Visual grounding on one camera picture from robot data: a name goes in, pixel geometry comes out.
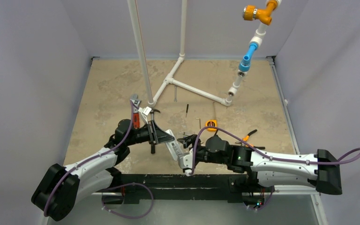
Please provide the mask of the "white pvc pipe frame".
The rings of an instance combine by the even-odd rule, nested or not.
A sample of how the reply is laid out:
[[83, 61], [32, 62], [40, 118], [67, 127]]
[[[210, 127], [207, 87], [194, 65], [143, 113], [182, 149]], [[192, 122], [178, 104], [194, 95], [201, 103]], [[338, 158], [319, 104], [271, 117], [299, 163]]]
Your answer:
[[[241, 71], [239, 71], [239, 69], [237, 70], [237, 77], [235, 78], [234, 82], [232, 83], [231, 87], [229, 88], [229, 90], [227, 92], [228, 96], [225, 98], [215, 96], [206, 91], [203, 91], [201, 89], [198, 89], [196, 87], [193, 87], [191, 85], [185, 84], [183, 82], [180, 82], [180, 81], [174, 79], [174, 75], [180, 68], [181, 64], [183, 63], [183, 61], [185, 59], [185, 55], [186, 55], [185, 54], [185, 37], [186, 37], [186, 21], [187, 21], [187, 9], [188, 9], [188, 1], [187, 0], [181, 1], [181, 28], [180, 28], [179, 57], [178, 57], [177, 61], [175, 62], [174, 66], [172, 67], [172, 69], [170, 70], [170, 72], [166, 75], [166, 77], [162, 81], [162, 84], [160, 85], [156, 94], [153, 95], [152, 90], [151, 90], [149, 73], [148, 73], [148, 69], [147, 69], [147, 60], [146, 60], [146, 54], [145, 54], [145, 49], [144, 49], [144, 44], [143, 44], [143, 36], [142, 36], [142, 29], [141, 29], [141, 25], [140, 25], [140, 16], [139, 16], [139, 12], [138, 12], [137, 1], [136, 0], [128, 0], [127, 4], [128, 4], [129, 14], [130, 14], [130, 18], [131, 18], [133, 33], [134, 33], [134, 37], [135, 37], [135, 44], [136, 44], [136, 48], [137, 48], [139, 62], [140, 62], [140, 66], [142, 69], [142, 75], [144, 77], [144, 82], [145, 82], [145, 86], [146, 86], [147, 99], [148, 99], [147, 102], [150, 107], [153, 107], [157, 104], [158, 99], [162, 95], [163, 91], [170, 84], [176, 85], [177, 87], [188, 90], [194, 94], [205, 97], [214, 102], [220, 103], [224, 106], [230, 106], [232, 104], [233, 98], [237, 94], [238, 89], [241, 85], [241, 82], [247, 75], [248, 71], [241, 72]], [[251, 40], [249, 42], [249, 45], [251, 43], [257, 43], [258, 49], [259, 49], [262, 45], [263, 39], [266, 35], [266, 30], [268, 27], [269, 26], [264, 25], [263, 23], [260, 22], [258, 29], [255, 31], [254, 36], [251, 38]]]

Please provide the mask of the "black handled hammer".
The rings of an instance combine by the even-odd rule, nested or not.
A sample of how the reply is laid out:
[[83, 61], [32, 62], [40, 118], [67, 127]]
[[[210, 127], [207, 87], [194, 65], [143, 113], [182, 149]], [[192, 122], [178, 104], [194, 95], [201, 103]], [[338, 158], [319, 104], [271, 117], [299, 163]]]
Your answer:
[[[148, 122], [150, 131], [150, 140], [156, 140], [158, 142], [158, 135], [156, 133], [156, 123], [154, 120], [154, 113], [160, 113], [160, 111], [158, 109], [152, 108], [151, 112], [150, 112], [150, 121]], [[154, 155], [156, 153], [156, 145], [150, 145], [151, 146], [151, 154]]]

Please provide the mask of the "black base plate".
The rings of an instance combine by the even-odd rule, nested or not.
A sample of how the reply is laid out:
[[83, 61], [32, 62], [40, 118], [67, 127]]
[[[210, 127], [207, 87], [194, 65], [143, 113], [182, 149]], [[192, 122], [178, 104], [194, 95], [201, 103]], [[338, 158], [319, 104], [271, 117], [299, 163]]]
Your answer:
[[255, 175], [245, 174], [121, 174], [101, 192], [119, 193], [125, 204], [141, 200], [194, 200], [225, 201], [260, 206], [264, 194], [274, 192], [274, 187], [258, 184]]

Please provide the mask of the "white remote control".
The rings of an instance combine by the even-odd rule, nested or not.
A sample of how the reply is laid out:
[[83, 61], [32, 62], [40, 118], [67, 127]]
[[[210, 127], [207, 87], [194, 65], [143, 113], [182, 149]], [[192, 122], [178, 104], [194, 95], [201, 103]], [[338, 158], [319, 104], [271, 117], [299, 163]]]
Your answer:
[[184, 152], [179, 142], [176, 140], [172, 130], [168, 129], [165, 132], [168, 133], [172, 138], [172, 140], [166, 142], [165, 145], [168, 148], [173, 160], [178, 161], [179, 157], [181, 157], [184, 154]]

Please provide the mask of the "orange pipe valve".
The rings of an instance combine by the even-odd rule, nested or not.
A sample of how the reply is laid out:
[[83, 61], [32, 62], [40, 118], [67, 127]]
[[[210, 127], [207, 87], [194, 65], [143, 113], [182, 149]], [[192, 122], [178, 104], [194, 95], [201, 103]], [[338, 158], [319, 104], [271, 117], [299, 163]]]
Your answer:
[[280, 6], [281, 2], [281, 0], [267, 0], [266, 8], [247, 5], [243, 9], [242, 18], [245, 21], [259, 20], [264, 25], [269, 26], [272, 22], [271, 14]]

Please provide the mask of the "small silver spanner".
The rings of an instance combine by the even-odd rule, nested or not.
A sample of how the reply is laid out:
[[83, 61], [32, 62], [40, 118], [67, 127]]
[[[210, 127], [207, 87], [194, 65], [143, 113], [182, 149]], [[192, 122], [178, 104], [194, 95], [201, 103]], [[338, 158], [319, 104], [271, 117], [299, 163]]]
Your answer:
[[174, 102], [177, 102], [177, 86], [174, 86]]

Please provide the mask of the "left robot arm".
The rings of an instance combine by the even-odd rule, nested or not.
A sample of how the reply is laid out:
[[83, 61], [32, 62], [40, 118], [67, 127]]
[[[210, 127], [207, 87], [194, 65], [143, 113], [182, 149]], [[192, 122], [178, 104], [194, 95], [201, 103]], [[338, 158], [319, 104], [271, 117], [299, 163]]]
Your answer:
[[135, 128], [132, 120], [118, 123], [114, 134], [98, 152], [73, 164], [53, 164], [43, 176], [31, 197], [31, 202], [54, 221], [65, 218], [76, 203], [97, 191], [120, 191], [126, 186], [146, 187], [136, 181], [124, 183], [122, 173], [116, 169], [129, 154], [130, 146], [148, 142], [151, 150], [164, 143], [174, 151], [179, 147], [171, 130], [163, 131], [154, 120]]

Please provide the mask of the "red adjustable wrench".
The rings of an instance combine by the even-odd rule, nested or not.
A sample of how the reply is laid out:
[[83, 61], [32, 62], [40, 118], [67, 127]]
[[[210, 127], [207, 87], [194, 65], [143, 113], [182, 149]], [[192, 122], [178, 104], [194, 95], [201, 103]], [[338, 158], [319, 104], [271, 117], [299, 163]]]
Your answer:
[[139, 105], [140, 105], [140, 99], [138, 98], [137, 94], [133, 94], [130, 98], [130, 100], [133, 103], [133, 126], [134, 128], [140, 127], [140, 119], [139, 119]]

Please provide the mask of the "blue pipe fitting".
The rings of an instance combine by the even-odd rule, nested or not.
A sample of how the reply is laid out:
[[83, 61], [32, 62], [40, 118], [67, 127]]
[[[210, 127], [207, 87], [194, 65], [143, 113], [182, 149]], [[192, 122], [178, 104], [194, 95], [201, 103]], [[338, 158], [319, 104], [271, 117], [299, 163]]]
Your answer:
[[247, 72], [250, 70], [251, 59], [253, 57], [254, 52], [258, 49], [257, 43], [251, 43], [249, 45], [249, 49], [247, 53], [243, 56], [242, 60], [239, 63], [238, 69], [241, 72]]

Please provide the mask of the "aluminium rail frame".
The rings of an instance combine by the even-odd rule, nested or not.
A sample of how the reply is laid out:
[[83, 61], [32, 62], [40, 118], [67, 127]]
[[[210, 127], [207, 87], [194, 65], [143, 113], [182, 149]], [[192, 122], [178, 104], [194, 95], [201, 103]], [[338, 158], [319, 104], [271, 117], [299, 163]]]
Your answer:
[[238, 66], [153, 60], [149, 103], [139, 62], [94, 60], [72, 137], [99, 145], [50, 166], [32, 202], [61, 221], [96, 192], [117, 192], [124, 204], [224, 200], [258, 211], [278, 187], [321, 191], [327, 151], [297, 153], [273, 59]]

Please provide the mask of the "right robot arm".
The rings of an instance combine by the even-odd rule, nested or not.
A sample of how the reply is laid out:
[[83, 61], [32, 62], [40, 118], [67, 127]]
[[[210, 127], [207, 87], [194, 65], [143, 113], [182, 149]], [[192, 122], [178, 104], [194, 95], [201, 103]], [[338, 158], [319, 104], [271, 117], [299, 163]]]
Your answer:
[[317, 192], [341, 195], [342, 184], [337, 159], [327, 150], [315, 154], [292, 155], [256, 150], [242, 145], [231, 145], [217, 135], [204, 146], [197, 143], [187, 153], [178, 144], [171, 144], [171, 154], [189, 176], [192, 166], [199, 162], [223, 164], [235, 173], [247, 173], [244, 184], [251, 191], [275, 185], [314, 187]]

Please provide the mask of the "orange tape measure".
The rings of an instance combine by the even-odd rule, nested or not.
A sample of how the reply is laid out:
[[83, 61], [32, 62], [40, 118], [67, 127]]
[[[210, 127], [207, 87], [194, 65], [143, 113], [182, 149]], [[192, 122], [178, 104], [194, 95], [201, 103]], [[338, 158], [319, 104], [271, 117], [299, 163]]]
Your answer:
[[208, 120], [206, 121], [205, 126], [209, 127], [207, 128], [209, 132], [216, 132], [217, 129], [215, 127], [217, 126], [217, 120]]

